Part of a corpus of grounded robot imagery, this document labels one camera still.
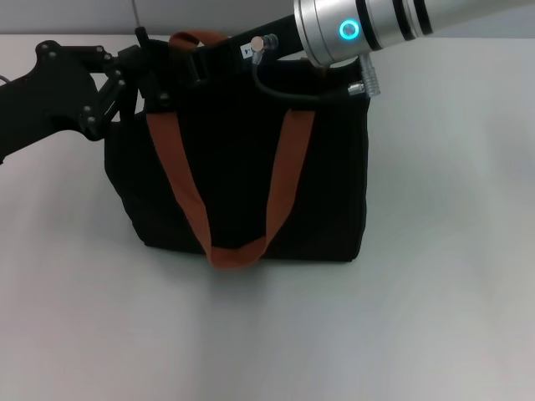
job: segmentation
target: glowing blue ring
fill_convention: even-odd
[[[354,28],[354,32],[350,35],[348,35],[346,32],[345,32],[345,28],[350,25]],[[342,39],[345,39],[345,40],[353,40],[353,39],[356,39],[358,36],[359,36],[359,33],[360,33],[360,27],[359,27],[359,23],[357,23],[354,19],[346,19],[345,21],[342,22],[342,24],[340,25],[340,36],[342,37]]]

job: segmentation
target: black bag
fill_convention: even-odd
[[[322,72],[306,60],[279,61],[262,66],[259,74],[274,89],[318,94],[360,80],[357,65]],[[105,140],[106,173],[147,246],[206,253],[216,267],[247,266],[257,257],[244,259],[241,251],[271,230],[273,238],[257,247],[257,256],[307,261],[357,257],[366,216],[367,99],[321,105],[311,110],[315,116],[307,114],[313,116],[313,125],[294,203],[281,206],[270,198],[270,187],[282,127],[288,118],[310,113],[304,111],[310,106],[283,104],[262,94],[249,74],[177,93],[176,116],[165,118],[176,129],[180,126],[178,142],[189,169],[169,171],[169,163],[176,161],[174,150],[158,145],[155,138],[176,133],[160,127],[156,137],[155,124],[151,122],[149,129],[146,113],[115,125]],[[161,121],[164,115],[148,117]],[[167,162],[159,158],[162,152]],[[195,197],[188,193],[185,200],[177,194],[176,175],[184,170],[205,206],[207,234],[192,230],[196,216],[191,213],[204,213],[202,207],[185,213],[177,202]],[[275,207],[288,207],[289,216],[280,228],[269,227],[268,199]],[[211,244],[202,240],[203,235]],[[225,256],[214,255],[210,245]]]

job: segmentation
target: white table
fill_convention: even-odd
[[[35,45],[0,37],[0,74]],[[145,248],[103,144],[0,167],[1,401],[520,401],[535,394],[535,40],[374,55],[369,214],[350,265],[221,274]]]

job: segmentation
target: black stripe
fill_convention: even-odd
[[[415,0],[415,9],[418,21],[420,21],[421,32],[423,32],[424,35],[431,35],[433,33],[433,28],[431,27],[431,21],[429,20],[425,1]]]
[[[374,27],[369,19],[368,8],[366,7],[366,0],[356,0],[357,11],[359,12],[360,25],[362,25],[362,31],[368,41],[368,45],[372,50],[381,50],[381,45],[377,41],[375,36]]]
[[[405,8],[403,7],[403,0],[393,0],[395,17],[398,19],[398,25],[400,25],[400,31],[403,34],[405,40],[415,40],[415,35],[412,34],[410,29],[409,20],[407,14],[405,14]]]

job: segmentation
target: robotic arm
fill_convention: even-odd
[[[210,48],[181,53],[136,29],[140,45],[114,58],[100,46],[36,48],[32,72],[0,86],[0,164],[4,157],[64,129],[88,140],[104,138],[119,112],[135,112],[138,90],[150,112],[172,110],[172,95],[252,71],[260,90],[284,99],[344,101],[380,93],[369,53],[473,18],[535,0],[294,0],[294,15],[242,33]],[[317,67],[359,58],[362,82],[320,96],[279,93],[257,76],[262,60],[303,50]],[[98,91],[92,73],[106,74]]]

